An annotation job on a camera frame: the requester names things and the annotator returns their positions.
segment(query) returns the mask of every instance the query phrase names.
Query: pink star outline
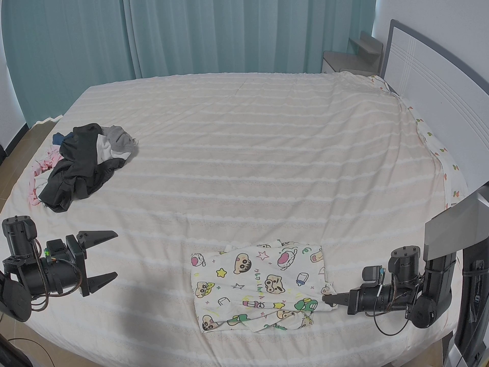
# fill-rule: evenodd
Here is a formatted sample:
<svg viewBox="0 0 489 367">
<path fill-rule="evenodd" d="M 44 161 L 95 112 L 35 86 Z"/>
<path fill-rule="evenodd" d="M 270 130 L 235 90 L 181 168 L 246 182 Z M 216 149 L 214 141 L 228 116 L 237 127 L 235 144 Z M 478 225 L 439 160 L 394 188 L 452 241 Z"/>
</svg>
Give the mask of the pink star outline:
<svg viewBox="0 0 489 367">
<path fill-rule="evenodd" d="M 264 250 L 262 252 L 258 252 L 258 255 L 256 256 L 256 258 L 261 258 L 262 261 L 265 261 L 267 258 L 270 258 L 270 256 L 268 254 L 266 254 L 266 250 Z"/>
</svg>

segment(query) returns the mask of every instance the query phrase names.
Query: pink clothing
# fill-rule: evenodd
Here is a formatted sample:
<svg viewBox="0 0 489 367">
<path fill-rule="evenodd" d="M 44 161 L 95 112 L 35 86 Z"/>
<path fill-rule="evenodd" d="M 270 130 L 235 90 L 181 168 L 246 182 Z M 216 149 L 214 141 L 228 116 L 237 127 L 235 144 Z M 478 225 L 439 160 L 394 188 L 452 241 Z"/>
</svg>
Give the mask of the pink clothing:
<svg viewBox="0 0 489 367">
<path fill-rule="evenodd" d="M 42 161 L 35 161 L 32 165 L 32 172 L 29 180 L 29 203 L 31 205 L 38 205 L 41 202 L 36 194 L 36 182 L 34 177 L 37 177 L 50 168 L 54 168 L 61 159 L 63 159 L 63 157 L 60 154 L 60 145 L 51 145 L 49 150 L 47 150 L 47 157 Z"/>
</svg>

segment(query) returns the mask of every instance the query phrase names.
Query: pile of clothes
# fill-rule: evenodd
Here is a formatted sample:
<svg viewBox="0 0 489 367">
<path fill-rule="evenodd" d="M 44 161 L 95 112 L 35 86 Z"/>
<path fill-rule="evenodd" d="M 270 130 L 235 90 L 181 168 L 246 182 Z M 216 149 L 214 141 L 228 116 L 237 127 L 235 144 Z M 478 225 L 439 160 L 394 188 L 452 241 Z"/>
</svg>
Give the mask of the pile of clothes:
<svg viewBox="0 0 489 367">
<path fill-rule="evenodd" d="M 121 168 L 137 141 L 122 127 L 88 124 L 66 136 L 53 135 L 47 157 L 32 165 L 29 202 L 65 212 L 73 199 L 85 199 Z"/>
</svg>

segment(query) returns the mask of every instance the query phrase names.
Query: bed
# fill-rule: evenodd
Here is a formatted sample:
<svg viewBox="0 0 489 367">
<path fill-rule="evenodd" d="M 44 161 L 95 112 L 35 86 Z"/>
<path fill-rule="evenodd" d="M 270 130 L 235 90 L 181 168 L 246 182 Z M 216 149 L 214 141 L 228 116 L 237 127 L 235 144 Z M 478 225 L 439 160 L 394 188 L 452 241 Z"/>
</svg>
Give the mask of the bed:
<svg viewBox="0 0 489 367">
<path fill-rule="evenodd" d="M 400 27 L 391 24 L 382 74 L 392 88 L 380 78 L 342 72 L 171 76 L 86 90 L 53 133 L 91 122 L 121 125 L 138 139 L 137 151 L 98 192 L 65 213 L 28 204 L 26 169 L 1 216 L 31 216 L 43 245 L 78 230 L 115 230 L 118 238 L 88 251 L 87 272 L 119 276 L 89 297 L 51 300 L 27 324 L 105 366 L 400 365 L 452 331 L 460 265 L 449 310 L 428 329 L 408 324 L 394 337 L 341 307 L 301 330 L 202 334 L 193 305 L 190 255 L 197 248 L 275 239 L 321 244 L 328 281 L 346 292 L 361 284 L 364 266 L 386 266 L 394 248 L 423 246 L 424 223 L 461 199 L 451 196 L 456 182 L 447 194 L 447 167 L 427 146 L 410 108 L 424 116 L 419 119 L 445 150 L 454 148 L 460 170 L 474 159 L 458 159 L 461 144 L 425 116 L 439 104 L 412 96 L 416 69 L 406 73 L 418 61 L 411 38 L 446 57 Z M 407 52 L 393 57 L 396 47 Z M 419 59 L 433 72 L 428 57 Z M 478 187 L 483 175 L 469 176 L 469 188 Z M 4 238 L 0 251 L 9 255 Z M 403 313 L 378 322 L 393 333 Z"/>
</svg>

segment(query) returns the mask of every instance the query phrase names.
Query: star print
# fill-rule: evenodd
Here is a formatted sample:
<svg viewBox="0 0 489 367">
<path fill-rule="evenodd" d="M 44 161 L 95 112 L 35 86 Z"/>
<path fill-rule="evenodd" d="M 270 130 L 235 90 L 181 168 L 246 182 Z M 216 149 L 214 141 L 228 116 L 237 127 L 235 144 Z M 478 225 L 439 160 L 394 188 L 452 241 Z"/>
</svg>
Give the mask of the star print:
<svg viewBox="0 0 489 367">
<path fill-rule="evenodd" d="M 263 251 L 263 252 L 258 252 L 256 258 L 261 258 L 262 261 L 265 261 L 267 258 L 270 258 L 270 256 L 266 254 L 266 251 Z"/>
<path fill-rule="evenodd" d="M 216 271 L 216 273 L 217 273 L 218 278 L 224 278 L 224 276 L 226 276 L 226 274 L 227 274 L 227 272 L 223 268 Z"/>
</svg>

